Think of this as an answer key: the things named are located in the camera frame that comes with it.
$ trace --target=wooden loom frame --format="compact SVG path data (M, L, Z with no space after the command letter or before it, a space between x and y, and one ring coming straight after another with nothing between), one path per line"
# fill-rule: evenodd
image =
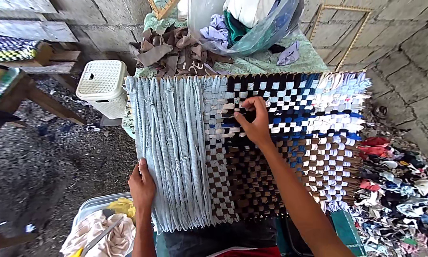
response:
M170 14L171 9L173 9L177 3L179 3L180 0L166 0L170 3L166 4L163 8L157 7L154 0L147 0L149 4L151 5L152 10L156 14L157 20L161 20L165 17L167 17Z
M317 29L317 27L319 26L319 22L320 22L320 16L322 14L322 11L325 9L335 9L335 10L351 10L351 11L364 11L365 15L359 20L360 23L360 27L357 30L357 32L354 35L354 38L352 38L347 51L344 53L344 55L341 58L341 61L338 63L338 65L335 68L335 72L338 72L340 67L343 65L347 55L349 54L350 50L352 50L355 42L358 39L358 36L360 35L360 33L363 31L366 21L369 19L369 17L371 16L371 12L372 9L367 9L367 8L361 8L361 7L353 7L353 6L342 6L342 5L325 5L325 4L320 4L319 9L317 10L316 13L316 21L314 23L314 27L311 30L311 33L309 34L309 42L312 43L312 40L314 39L314 35L315 35L315 30Z

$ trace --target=white laundry basket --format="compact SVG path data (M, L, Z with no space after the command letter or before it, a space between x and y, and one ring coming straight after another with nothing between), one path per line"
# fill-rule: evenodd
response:
M81 75L76 96L109 119L122 118L127 104L126 91L122 88L125 76L128 72L122 61L90 61Z

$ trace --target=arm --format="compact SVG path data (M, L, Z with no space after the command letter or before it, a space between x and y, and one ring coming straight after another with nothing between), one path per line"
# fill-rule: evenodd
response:
M243 107L249 111L256 110L256 119L249 123L240 113L234 113L234 117L243 127L247 137L265 155L285 207L314 256L353 256L336 235L320 206L298 180L295 169L290 168L271 141L268 112L263 98L259 96L248 98Z
M135 166L130 175L129 186L136 208L136 236L132 257L156 256L151 224L151 207L156 187L144 158Z

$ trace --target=scissors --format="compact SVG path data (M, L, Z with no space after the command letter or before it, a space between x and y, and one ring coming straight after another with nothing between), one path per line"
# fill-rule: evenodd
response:
M104 236L106 236L119 222L123 219L121 217L118 221L114 222L112 225L110 225L105 231L103 231L100 235L95 237L91 242L89 242L86 247L80 248L75 254L71 255L70 257L84 257L87 252L94 247Z

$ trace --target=hand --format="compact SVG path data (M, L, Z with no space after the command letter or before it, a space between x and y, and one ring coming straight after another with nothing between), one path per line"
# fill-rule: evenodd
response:
M129 179L130 193L136 208L136 218L151 214L152 201L156 191L154 180L142 158L135 166Z
M254 142L259 148L273 144L268 129L268 111L265 100L261 96L247 98L243 104L247 111L255 110L257 117L252 123L249 123L242 114L234 113L234 118L241 124L247 137Z

